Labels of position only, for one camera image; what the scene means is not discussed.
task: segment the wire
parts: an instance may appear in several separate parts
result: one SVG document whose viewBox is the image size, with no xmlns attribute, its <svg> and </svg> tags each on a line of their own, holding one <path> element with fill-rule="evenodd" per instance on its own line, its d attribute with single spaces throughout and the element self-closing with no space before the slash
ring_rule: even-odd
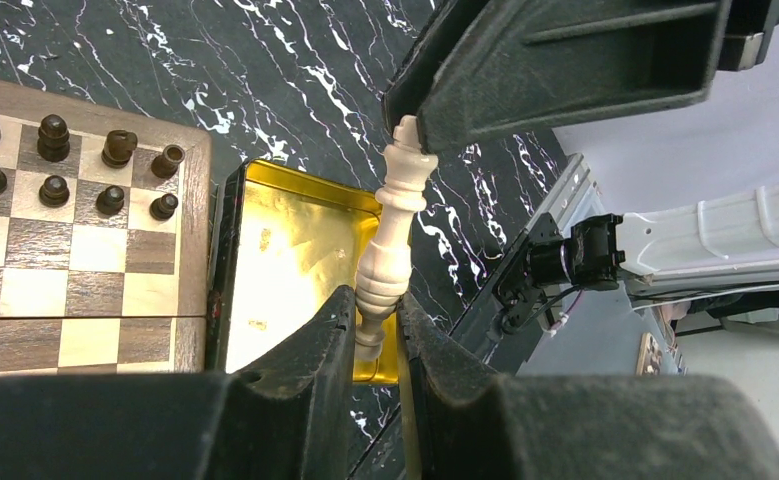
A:
<svg viewBox="0 0 779 480">
<path fill-rule="evenodd" d="M 572 302 L 572 304 L 569 305 L 569 308 L 567 308 L 566 311 L 563 312 L 564 315 L 569 315 L 570 313 L 572 313 L 572 310 L 575 309 L 575 307 L 577 306 L 577 303 L 580 301 L 581 297 L 583 297 L 583 292 L 585 292 L 585 291 L 586 290 L 581 290 L 581 291 L 577 292 L 577 297 Z"/>
<path fill-rule="evenodd" d="M 710 294 L 706 294 L 706 295 L 696 295 L 694 297 L 684 297 L 684 298 L 679 298 L 679 299 L 676 299 L 676 300 L 669 300 L 667 302 L 649 303 L 648 305 L 640 305 L 638 307 L 634 307 L 633 310 L 634 311 L 645 310 L 646 308 L 661 307 L 663 305 L 671 305 L 673 303 L 680 303 L 680 302 L 692 302 L 694 300 L 703 300 L 705 298 L 721 297 L 723 295 L 733 295 L 735 293 L 757 292 L 757 291 L 760 291 L 760 290 L 768 290 L 770 288 L 776 288 L 776 287 L 779 287 L 779 283 L 778 284 L 770 284 L 770 285 L 758 285 L 758 286 L 754 286 L 754 287 L 735 288 L 735 289 L 732 289 L 732 290 L 725 290 L 725 291 L 717 292 L 717 293 L 710 293 Z"/>
<path fill-rule="evenodd" d="M 743 283 L 743 284 L 736 284 L 736 285 L 725 285 L 725 286 L 717 286 L 712 288 L 703 288 L 703 289 L 693 289 L 693 288 L 679 288 L 677 290 L 669 290 L 666 292 L 657 292 L 652 293 L 649 295 L 629 295 L 631 300 L 678 300 L 681 298 L 688 298 L 695 295 L 702 295 L 706 293 L 721 293 L 727 288 L 743 288 L 743 287 L 759 287 L 759 286 L 766 286 L 766 285 L 779 285 L 779 280 L 773 280 L 769 282 L 752 282 L 752 283 Z M 682 292 L 690 292 L 687 295 L 682 295 L 679 297 L 666 297 L 666 295 L 672 294 L 672 293 L 682 293 Z"/>
<path fill-rule="evenodd" d="M 687 330 L 685 332 L 678 332 L 675 334 L 675 336 L 678 337 L 685 337 L 687 335 L 696 335 L 699 333 L 708 333 L 708 332 L 718 332 L 719 330 L 724 330 L 725 327 L 721 325 L 715 325 L 712 327 L 704 327 L 704 328 L 696 328 L 695 330 Z"/>
<path fill-rule="evenodd" d="M 543 303 L 541 307 L 534 310 L 528 317 L 527 320 L 525 320 L 521 325 L 518 327 L 512 327 L 508 326 L 508 324 L 502 324 L 501 329 L 504 331 L 504 333 L 507 334 L 515 334 L 520 331 L 522 331 L 528 324 L 539 318 L 540 315 L 547 312 L 548 310 L 551 310 L 551 308 L 557 304 L 560 300 L 566 298 L 567 296 L 571 295 L 572 293 L 580 290 L 580 287 L 572 285 L 571 287 L 563 290 L 562 292 L 555 295 L 552 299 L 548 300 L 547 302 Z"/>
</svg>

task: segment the chessboard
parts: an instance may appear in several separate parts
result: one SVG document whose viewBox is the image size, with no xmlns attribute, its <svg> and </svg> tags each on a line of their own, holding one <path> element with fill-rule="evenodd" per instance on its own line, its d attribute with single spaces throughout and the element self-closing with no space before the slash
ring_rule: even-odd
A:
<svg viewBox="0 0 779 480">
<path fill-rule="evenodd" d="M 210 161 L 204 131 L 0 82 L 0 375 L 202 369 Z"/>
</svg>

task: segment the gold tray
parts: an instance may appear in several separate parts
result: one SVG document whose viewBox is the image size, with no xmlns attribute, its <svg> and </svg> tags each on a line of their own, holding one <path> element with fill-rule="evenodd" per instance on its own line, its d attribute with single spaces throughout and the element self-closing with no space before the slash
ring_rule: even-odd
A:
<svg viewBox="0 0 779 480">
<path fill-rule="evenodd" d="M 339 285 L 354 285 L 357 261 L 377 231 L 374 194 L 254 160 L 243 165 L 244 190 L 233 269 L 229 328 L 218 366 L 251 363 L 306 323 Z M 227 200 L 222 208 L 227 208 Z M 361 321 L 357 313 L 357 323 Z M 398 381 L 395 315 L 375 362 L 355 362 L 354 381 Z"/>
</svg>

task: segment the gray wall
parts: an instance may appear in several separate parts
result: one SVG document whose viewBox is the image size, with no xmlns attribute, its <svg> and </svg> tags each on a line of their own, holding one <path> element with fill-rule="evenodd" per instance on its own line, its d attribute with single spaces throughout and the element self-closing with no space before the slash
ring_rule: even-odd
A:
<svg viewBox="0 0 779 480">
<path fill-rule="evenodd" d="M 560 128 L 614 211 L 651 211 L 779 181 L 779 26 L 766 61 L 719 72 L 710 99 L 668 112 Z"/>
<path fill-rule="evenodd" d="M 779 27 L 763 65 L 719 73 L 710 100 L 683 110 L 561 128 L 612 211 L 672 208 L 779 181 Z M 779 340 L 717 332 L 680 340 L 692 373 L 726 377 L 779 441 Z"/>
</svg>

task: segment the marble floor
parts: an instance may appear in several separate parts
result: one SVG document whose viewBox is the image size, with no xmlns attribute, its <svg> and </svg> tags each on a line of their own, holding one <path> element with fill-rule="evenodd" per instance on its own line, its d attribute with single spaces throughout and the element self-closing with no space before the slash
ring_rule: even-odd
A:
<svg viewBox="0 0 779 480">
<path fill-rule="evenodd" d="M 380 92 L 436 0 L 0 0 L 0 79 L 214 139 L 214 177 L 273 159 L 375 190 Z M 411 291 L 450 328 L 565 166 L 551 131 L 442 155 L 413 231 Z M 350 462 L 398 404 L 356 387 Z"/>
</svg>

